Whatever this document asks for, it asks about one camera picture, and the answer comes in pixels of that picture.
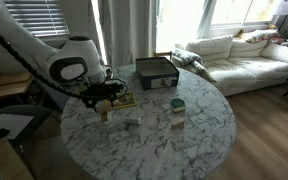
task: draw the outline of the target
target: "window blinds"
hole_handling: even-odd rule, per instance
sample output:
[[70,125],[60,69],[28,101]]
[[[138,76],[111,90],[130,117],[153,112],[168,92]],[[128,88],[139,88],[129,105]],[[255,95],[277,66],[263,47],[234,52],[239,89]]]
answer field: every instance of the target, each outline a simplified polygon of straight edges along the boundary
[[35,37],[68,35],[59,0],[4,0],[12,16]]

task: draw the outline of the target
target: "white marble table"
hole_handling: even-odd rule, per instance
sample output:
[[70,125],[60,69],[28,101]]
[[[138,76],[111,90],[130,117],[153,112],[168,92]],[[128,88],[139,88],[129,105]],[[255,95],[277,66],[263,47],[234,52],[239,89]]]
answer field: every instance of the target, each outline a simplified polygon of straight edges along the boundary
[[[93,109],[71,98],[62,115],[62,137],[69,154],[99,179],[200,179],[218,167],[235,139],[235,118],[223,95],[210,83],[185,70],[177,87],[142,90],[135,66],[115,77],[124,80],[138,100],[136,107],[112,112],[103,124]],[[185,101],[186,112],[174,115],[170,102]],[[141,117],[128,130],[123,117]],[[176,116],[185,127],[171,129]]]

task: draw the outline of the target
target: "green lid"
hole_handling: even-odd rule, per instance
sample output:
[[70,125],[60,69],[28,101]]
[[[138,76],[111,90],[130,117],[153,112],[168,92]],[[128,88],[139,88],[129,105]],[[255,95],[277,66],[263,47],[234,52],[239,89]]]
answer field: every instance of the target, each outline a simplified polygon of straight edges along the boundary
[[185,102],[182,99],[173,99],[171,105],[173,108],[184,107]]

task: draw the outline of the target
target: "small box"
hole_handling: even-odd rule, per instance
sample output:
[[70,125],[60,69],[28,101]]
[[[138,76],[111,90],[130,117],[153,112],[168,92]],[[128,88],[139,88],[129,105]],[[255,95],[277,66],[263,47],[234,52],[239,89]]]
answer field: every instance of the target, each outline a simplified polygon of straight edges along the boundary
[[165,57],[136,59],[136,72],[144,90],[177,86],[180,74]]

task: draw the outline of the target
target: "black cable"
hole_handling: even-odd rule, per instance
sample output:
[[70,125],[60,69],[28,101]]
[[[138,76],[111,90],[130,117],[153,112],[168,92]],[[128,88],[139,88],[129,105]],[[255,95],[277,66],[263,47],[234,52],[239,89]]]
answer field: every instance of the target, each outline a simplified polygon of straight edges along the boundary
[[[119,89],[113,92],[110,95],[106,96],[90,96],[90,95],[81,95],[81,94],[75,94],[70,91],[67,91],[63,89],[63,87],[55,85],[53,82],[48,81],[45,77],[43,77],[41,74],[39,74],[32,66],[25,61],[25,59],[9,44],[7,43],[2,36],[0,36],[0,44],[19,62],[23,67],[25,67],[31,74],[33,74],[36,78],[38,78],[40,81],[45,83],[46,85],[50,86],[51,88],[66,94],[71,97],[75,98],[81,98],[81,99],[86,99],[86,100],[102,100],[102,99],[116,99],[112,98],[112,96],[116,93],[119,92]],[[127,93],[127,85],[125,82],[119,80],[119,79],[114,79],[122,82],[124,84],[124,88],[126,88],[125,94]]]

